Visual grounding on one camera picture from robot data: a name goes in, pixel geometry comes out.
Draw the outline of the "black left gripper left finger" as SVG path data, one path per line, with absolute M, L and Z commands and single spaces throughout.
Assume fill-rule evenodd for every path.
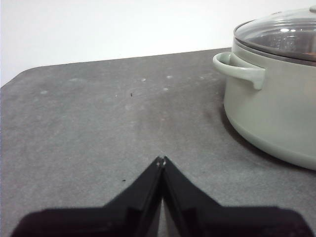
M 13 237 L 144 237 L 158 230 L 164 159 L 157 157 L 113 200 L 100 207 L 54 208 L 29 213 Z

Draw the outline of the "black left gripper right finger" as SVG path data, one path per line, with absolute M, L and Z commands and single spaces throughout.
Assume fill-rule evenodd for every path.
M 312 237 L 298 212 L 276 206 L 222 206 L 162 159 L 163 199 L 183 237 Z

